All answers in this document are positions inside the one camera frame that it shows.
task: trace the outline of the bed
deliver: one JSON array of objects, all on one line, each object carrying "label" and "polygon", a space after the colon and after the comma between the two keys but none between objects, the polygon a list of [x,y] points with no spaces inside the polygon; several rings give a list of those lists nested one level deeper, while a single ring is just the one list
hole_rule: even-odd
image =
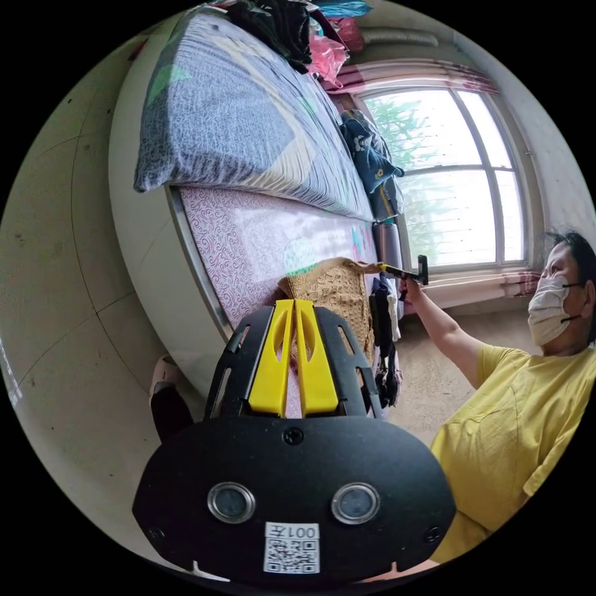
[{"label": "bed", "polygon": [[[283,276],[333,256],[377,260],[337,110],[310,76],[231,27],[205,7],[158,27],[122,86],[109,148],[131,280],[203,396],[233,329],[279,297]],[[300,415],[292,379],[286,415]]]}]

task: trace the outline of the window pane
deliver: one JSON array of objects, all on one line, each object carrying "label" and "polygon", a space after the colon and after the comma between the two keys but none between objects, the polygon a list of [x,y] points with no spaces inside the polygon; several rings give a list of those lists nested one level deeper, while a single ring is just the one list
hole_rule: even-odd
[{"label": "window pane", "polygon": [[510,168],[511,160],[497,128],[494,118],[478,93],[458,91],[459,96],[468,108],[480,136],[489,154],[490,165],[494,168]]},{"label": "window pane", "polygon": [[408,171],[481,163],[449,91],[404,91],[364,101],[396,166]]},{"label": "window pane", "polygon": [[523,259],[522,206],[517,180],[513,172],[495,172],[505,226],[505,261]]},{"label": "window pane", "polygon": [[495,222],[483,171],[413,174],[400,180],[411,267],[493,263]]}]

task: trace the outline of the pink plastic bag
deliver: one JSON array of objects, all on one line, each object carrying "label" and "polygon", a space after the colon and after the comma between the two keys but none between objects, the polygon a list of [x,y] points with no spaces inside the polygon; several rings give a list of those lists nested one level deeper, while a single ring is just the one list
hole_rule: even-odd
[{"label": "pink plastic bag", "polygon": [[307,65],[309,73],[320,75],[341,89],[343,85],[337,80],[337,74],[347,58],[345,47],[324,35],[311,35],[309,45],[312,56],[312,64]]}]

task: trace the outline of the blue patterned mattress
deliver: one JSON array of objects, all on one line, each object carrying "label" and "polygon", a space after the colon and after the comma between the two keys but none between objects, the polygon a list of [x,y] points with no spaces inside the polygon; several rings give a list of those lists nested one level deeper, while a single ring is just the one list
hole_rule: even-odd
[{"label": "blue patterned mattress", "polygon": [[373,221],[320,85],[213,9],[181,19],[147,89],[134,187],[238,189]]}]

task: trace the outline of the yellow t-shirt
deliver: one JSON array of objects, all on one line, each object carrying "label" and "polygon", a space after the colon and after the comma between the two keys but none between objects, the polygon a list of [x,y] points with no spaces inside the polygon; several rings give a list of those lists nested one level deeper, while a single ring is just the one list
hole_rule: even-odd
[{"label": "yellow t-shirt", "polygon": [[431,446],[458,510],[437,563],[477,546],[538,490],[584,413],[596,351],[546,357],[484,345],[479,370],[480,388]]}]

